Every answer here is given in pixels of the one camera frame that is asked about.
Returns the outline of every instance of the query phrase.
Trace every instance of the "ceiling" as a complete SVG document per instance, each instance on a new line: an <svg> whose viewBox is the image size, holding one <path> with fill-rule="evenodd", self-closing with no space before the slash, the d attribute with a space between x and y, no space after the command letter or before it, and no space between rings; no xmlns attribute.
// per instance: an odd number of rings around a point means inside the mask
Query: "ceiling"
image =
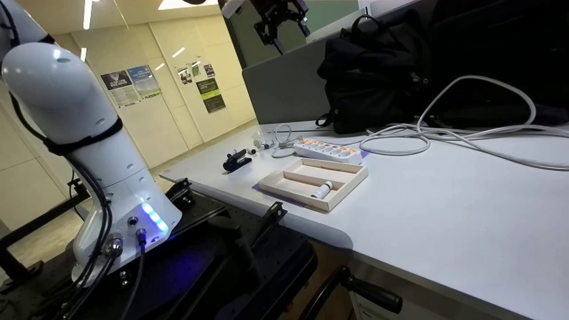
<svg viewBox="0 0 569 320"><path fill-rule="evenodd" d="M18 0L50 34L84 30L84 0ZM91 28L141 25L221 14L217 5L158 10L162 0L98 0L93 3Z"/></svg>

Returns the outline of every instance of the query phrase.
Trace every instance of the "wooden tray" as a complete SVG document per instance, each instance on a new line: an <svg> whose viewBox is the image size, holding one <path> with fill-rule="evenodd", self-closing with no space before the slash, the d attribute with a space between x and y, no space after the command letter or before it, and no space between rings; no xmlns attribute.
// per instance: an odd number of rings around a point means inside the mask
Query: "wooden tray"
<svg viewBox="0 0 569 320"><path fill-rule="evenodd" d="M302 158L286 170L276 170L265 176L260 181L260 188L320 211L331 211L366 176L368 169L361 165ZM325 181L333 183L333 190L324 199L311 197Z"/></svg>

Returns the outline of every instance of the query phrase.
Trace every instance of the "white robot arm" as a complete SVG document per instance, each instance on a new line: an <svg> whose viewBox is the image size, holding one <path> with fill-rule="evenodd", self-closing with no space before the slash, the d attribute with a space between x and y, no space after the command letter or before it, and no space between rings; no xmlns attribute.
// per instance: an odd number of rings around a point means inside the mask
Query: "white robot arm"
<svg viewBox="0 0 569 320"><path fill-rule="evenodd" d="M155 185L91 69L71 51L41 42L48 34L18 3L0 3L9 26L0 35L2 78L96 204L73 242L71 275L85 286L103 268L103 240L117 249L112 272L139 256L137 234L146 234L149 250L169 238L181 213Z"/></svg>

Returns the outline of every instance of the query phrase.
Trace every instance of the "blue light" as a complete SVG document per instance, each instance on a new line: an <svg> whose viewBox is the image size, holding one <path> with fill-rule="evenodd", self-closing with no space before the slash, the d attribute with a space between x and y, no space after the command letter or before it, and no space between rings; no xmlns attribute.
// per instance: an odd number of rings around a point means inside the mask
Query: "blue light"
<svg viewBox="0 0 569 320"><path fill-rule="evenodd" d="M167 233L167 224L160 218L160 215L155 211L155 208L148 202L142 202L142 211L157 224L157 227L164 233Z"/></svg>

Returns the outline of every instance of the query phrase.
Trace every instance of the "table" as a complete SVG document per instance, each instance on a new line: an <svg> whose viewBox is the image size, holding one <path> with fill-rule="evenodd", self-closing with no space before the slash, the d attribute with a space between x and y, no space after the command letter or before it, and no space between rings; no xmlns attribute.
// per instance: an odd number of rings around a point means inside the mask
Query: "table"
<svg viewBox="0 0 569 320"><path fill-rule="evenodd" d="M222 169L231 149L253 147L251 135L258 130L231 133L162 176L189 178L196 190L261 215L276 197L254 185L295 156L274 160L270 151L260 151L233 174ZM569 163L569 144L560 138L484 144ZM331 213L285 201L290 213L283 226L521 316L567 318L569 172L530 169L439 142L416 156L368 154L363 165L370 176Z"/></svg>

